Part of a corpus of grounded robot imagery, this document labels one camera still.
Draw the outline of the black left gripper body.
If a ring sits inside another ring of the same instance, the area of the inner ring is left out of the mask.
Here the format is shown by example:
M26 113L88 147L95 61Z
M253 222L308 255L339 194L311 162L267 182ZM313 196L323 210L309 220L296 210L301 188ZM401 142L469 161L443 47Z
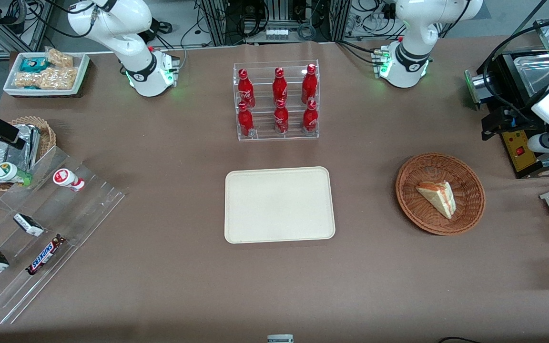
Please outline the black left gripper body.
M544 133L544 122L531 110L521 110L516 113L510 107L499 107L493 111L495 128L493 135L501 135L504 132L524 130L528 137Z

